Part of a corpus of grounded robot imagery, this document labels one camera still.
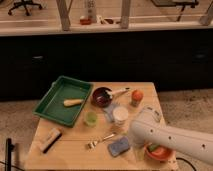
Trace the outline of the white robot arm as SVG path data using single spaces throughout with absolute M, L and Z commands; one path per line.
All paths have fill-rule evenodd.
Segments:
M 129 124 L 132 145 L 152 142 L 213 165 L 213 134 L 167 126 L 162 119 L 160 112 L 144 107 Z

